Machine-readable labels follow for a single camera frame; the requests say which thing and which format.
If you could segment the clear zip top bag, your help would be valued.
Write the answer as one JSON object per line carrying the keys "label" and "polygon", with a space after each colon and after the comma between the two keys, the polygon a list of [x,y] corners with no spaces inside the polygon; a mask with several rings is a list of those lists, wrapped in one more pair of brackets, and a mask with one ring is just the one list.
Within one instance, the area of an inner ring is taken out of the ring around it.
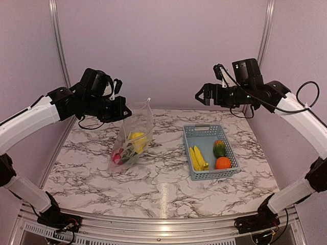
{"label": "clear zip top bag", "polygon": [[111,156],[108,160],[110,174],[122,173],[135,165],[153,138],[153,113],[151,99],[128,105],[132,115],[123,120]]}

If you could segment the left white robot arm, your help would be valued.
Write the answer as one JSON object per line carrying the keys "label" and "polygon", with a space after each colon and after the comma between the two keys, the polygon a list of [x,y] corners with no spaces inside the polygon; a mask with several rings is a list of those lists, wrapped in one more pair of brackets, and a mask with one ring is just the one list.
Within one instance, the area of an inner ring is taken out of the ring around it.
{"label": "left white robot arm", "polygon": [[100,70],[87,68],[70,88],[59,87],[42,95],[31,106],[1,122],[1,187],[28,202],[40,219],[53,227],[65,221],[55,199],[29,180],[19,177],[7,151],[40,129],[72,116],[82,120],[96,117],[102,123],[124,120],[132,115],[126,99],[119,95],[122,81]]}

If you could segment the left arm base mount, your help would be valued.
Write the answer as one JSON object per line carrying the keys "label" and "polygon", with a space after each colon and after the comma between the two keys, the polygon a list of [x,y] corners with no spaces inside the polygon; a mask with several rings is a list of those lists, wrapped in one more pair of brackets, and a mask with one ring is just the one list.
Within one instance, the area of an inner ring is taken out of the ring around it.
{"label": "left arm base mount", "polygon": [[37,222],[49,227],[57,228],[60,231],[70,230],[78,232],[82,222],[82,217],[78,215],[61,212],[58,203],[53,196],[45,192],[51,201],[51,206],[45,212],[39,212]]}

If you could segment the red apple toy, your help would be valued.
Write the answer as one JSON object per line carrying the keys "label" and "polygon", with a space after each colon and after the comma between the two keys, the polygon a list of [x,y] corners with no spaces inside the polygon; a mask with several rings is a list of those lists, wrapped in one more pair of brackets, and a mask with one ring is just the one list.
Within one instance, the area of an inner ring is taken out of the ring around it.
{"label": "red apple toy", "polygon": [[122,158],[121,154],[122,154],[122,151],[119,150],[119,151],[115,152],[115,154],[111,157],[111,160],[114,164],[116,164],[116,165],[123,164],[123,162],[121,160],[121,158]]}

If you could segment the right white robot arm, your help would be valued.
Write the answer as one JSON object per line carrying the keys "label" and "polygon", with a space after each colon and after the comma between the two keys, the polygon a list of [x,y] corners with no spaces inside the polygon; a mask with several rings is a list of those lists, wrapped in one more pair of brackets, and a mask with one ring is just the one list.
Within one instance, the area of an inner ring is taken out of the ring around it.
{"label": "right white robot arm", "polygon": [[309,106],[299,101],[298,94],[293,94],[281,82],[264,83],[255,58],[233,62],[232,67],[233,77],[222,64],[215,65],[215,76],[222,83],[204,84],[195,99],[206,106],[214,103],[228,109],[250,105],[256,110],[263,106],[296,129],[318,154],[308,173],[262,202],[253,217],[253,224],[263,229],[288,206],[300,203],[316,192],[326,191],[326,124]]}

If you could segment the yellow bell pepper toy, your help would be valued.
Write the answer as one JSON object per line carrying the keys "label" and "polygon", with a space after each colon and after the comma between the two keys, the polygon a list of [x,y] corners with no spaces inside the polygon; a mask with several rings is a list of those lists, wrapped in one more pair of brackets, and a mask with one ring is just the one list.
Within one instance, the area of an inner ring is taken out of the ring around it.
{"label": "yellow bell pepper toy", "polygon": [[145,133],[143,132],[134,132],[131,133],[129,136],[129,140],[132,141],[132,145],[134,147],[134,150],[140,154],[144,151],[144,148],[148,144],[148,139]]}

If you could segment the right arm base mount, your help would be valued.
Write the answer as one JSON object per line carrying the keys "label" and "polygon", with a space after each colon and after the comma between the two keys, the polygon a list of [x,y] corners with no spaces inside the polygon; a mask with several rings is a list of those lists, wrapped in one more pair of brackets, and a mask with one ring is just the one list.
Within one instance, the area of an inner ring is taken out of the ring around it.
{"label": "right arm base mount", "polygon": [[278,214],[273,213],[268,208],[268,201],[273,194],[268,196],[259,206],[257,214],[238,217],[235,219],[234,226],[240,234],[260,231],[280,225]]}

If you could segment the green bell pepper toy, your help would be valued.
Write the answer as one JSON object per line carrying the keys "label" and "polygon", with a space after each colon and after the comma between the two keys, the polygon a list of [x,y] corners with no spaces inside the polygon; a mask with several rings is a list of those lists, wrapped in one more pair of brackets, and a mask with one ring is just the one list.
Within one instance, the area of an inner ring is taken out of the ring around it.
{"label": "green bell pepper toy", "polygon": [[121,159],[120,159],[120,161],[122,163],[126,163],[132,157],[134,157],[135,155],[137,155],[137,152],[135,150],[133,150],[133,149],[125,149],[121,153]]}

